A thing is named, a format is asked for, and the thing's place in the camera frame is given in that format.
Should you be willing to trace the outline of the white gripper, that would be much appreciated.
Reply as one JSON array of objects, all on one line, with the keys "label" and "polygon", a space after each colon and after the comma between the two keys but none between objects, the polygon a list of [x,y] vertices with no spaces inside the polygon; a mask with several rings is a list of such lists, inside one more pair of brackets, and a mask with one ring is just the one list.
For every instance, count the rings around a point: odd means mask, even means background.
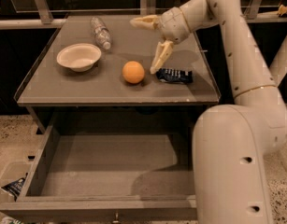
[{"label": "white gripper", "polygon": [[165,39],[165,42],[157,44],[150,68],[152,74],[155,74],[163,67],[166,60],[172,54],[174,44],[181,43],[191,33],[184,14],[178,7],[169,9],[160,16],[160,19],[157,15],[148,15],[133,18],[130,20],[130,23],[139,29],[155,30],[159,28]]}]

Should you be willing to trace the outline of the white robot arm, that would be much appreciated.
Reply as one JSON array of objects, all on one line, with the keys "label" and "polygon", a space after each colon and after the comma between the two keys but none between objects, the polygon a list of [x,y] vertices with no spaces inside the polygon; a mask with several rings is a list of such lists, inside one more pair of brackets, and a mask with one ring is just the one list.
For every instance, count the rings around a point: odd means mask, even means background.
[{"label": "white robot arm", "polygon": [[207,109],[193,132],[199,224],[273,224],[264,156],[287,142],[287,107],[242,14],[240,0],[190,0],[132,25],[159,30],[156,73],[174,45],[218,25],[234,102]]}]

